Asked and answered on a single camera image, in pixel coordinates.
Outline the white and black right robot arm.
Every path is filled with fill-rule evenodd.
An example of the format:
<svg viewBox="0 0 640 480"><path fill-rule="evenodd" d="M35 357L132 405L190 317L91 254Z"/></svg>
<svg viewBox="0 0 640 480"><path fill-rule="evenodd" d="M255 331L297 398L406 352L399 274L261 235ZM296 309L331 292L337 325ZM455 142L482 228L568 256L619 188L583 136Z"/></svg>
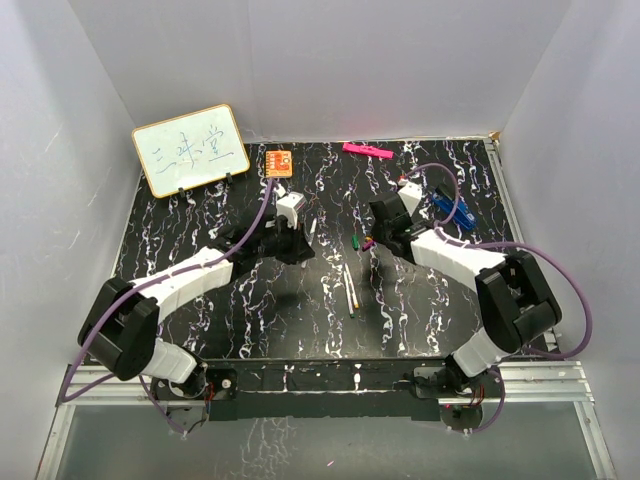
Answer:
<svg viewBox="0 0 640 480"><path fill-rule="evenodd" d="M518 250L505 255L454 240L426 222L415 222L401 195L369 201L375 243L409 263L434 269L466 286L478 299L482 327L449 354L428 383L466 397L482 376L562 319L561 308L536 259Z"/></svg>

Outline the white pen with magenta end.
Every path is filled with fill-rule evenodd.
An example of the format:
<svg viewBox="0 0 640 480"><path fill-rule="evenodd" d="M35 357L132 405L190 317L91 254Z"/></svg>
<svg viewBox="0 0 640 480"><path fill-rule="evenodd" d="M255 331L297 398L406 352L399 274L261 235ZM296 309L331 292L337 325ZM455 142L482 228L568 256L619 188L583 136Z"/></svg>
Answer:
<svg viewBox="0 0 640 480"><path fill-rule="evenodd" d="M314 218L312 220L311 227L310 227L310 230L309 230L308 243L309 243L310 246L313 244L313 241L314 241L314 238L315 238L316 227L317 227L317 218Z"/></svg>

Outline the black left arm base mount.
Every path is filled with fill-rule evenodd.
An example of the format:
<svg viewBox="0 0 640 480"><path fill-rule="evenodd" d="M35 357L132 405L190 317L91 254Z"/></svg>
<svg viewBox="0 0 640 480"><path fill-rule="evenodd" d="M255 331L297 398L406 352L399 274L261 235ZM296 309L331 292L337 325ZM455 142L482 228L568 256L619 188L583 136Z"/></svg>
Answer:
<svg viewBox="0 0 640 480"><path fill-rule="evenodd" d="M166 402L196 402L212 416L215 402L235 400L238 393L238 373L231 368L198 366L185 383L153 378L151 393L156 400Z"/></svg>

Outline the white pen with yellow end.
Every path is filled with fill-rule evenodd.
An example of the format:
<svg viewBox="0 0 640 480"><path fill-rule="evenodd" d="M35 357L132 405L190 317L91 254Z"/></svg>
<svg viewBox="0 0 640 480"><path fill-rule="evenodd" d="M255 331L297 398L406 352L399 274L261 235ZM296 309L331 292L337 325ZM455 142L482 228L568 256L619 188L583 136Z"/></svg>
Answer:
<svg viewBox="0 0 640 480"><path fill-rule="evenodd" d="M355 284L353 282L353 278L352 278L352 275L351 275L351 271L350 271L349 265L345 264L344 268L345 268L345 274L346 274L347 283L348 283L350 294L351 294L353 307L354 307L354 309L359 309L359 302L358 302L358 298L357 298L357 294L356 294L356 290L355 290Z"/></svg>

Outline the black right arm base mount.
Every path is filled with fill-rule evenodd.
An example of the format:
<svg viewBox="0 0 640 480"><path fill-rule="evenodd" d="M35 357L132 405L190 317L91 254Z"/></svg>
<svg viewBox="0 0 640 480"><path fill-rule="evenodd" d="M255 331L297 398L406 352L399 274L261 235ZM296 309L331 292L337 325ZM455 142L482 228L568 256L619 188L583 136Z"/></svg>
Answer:
<svg viewBox="0 0 640 480"><path fill-rule="evenodd" d="M502 412L506 402L506 388L501 372L497 367L489 367L478 375L467 376L455 365L447 364L440 368L415 367L404 373L400 380L393 384L393 389L408 391L419 400L439 400L445 397L462 397L466 389L471 390L468 408L475 408L482 404L490 383L498 394L498 406L492 420Z"/></svg>

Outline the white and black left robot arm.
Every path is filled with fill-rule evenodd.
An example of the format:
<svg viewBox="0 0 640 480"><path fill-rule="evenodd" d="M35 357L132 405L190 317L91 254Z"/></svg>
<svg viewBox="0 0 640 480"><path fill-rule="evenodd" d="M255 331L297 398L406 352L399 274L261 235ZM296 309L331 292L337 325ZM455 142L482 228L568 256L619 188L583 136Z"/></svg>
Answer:
<svg viewBox="0 0 640 480"><path fill-rule="evenodd" d="M296 265L315 256L304 223L291 223L268 208L257 228L237 251L247 223L228 226L208 247L155 275L132 281L107 280L79 332L83 345L101 316L122 296L127 299L109 315L87 353L124 381L139 375L167 380L186 399L200 396L207 376L202 361L185 348L157 336L158 326L183 305L248 274L260 259L273 257Z"/></svg>

